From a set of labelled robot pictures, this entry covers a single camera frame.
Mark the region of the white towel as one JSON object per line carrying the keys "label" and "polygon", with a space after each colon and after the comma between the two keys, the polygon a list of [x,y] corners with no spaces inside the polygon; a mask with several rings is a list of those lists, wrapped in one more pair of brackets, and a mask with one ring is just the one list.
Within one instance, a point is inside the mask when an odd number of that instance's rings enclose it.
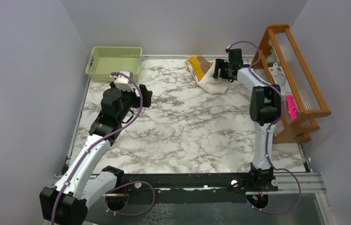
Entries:
{"label": "white towel", "polygon": [[214,68],[215,65],[213,64],[198,82],[198,86],[211,95],[224,94],[229,88],[230,83],[227,80],[213,78]]}

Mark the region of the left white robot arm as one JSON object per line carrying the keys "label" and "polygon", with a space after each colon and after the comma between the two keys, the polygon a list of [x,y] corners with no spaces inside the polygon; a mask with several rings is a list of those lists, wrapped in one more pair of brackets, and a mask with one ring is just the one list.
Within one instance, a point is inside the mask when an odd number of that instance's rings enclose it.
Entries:
{"label": "left white robot arm", "polygon": [[142,108],[151,106],[153,93],[143,84],[128,90],[113,82],[110,86],[103,93],[101,110],[74,163],[53,187],[44,187],[39,194],[43,217],[53,225],[81,225],[88,209],[104,193],[126,187],[123,170],[115,167],[107,166],[94,179],[90,176],[120,132],[136,120]]}

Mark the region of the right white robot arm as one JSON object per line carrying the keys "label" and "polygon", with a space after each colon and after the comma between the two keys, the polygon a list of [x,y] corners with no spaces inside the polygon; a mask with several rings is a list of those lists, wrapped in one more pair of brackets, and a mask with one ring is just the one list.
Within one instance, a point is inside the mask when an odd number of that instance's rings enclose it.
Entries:
{"label": "right white robot arm", "polygon": [[247,184],[258,191],[275,178],[271,156],[275,124],[282,114],[280,87],[263,80],[251,67],[223,59],[215,60],[213,78],[239,81],[251,92],[249,115],[255,127],[255,148]]}

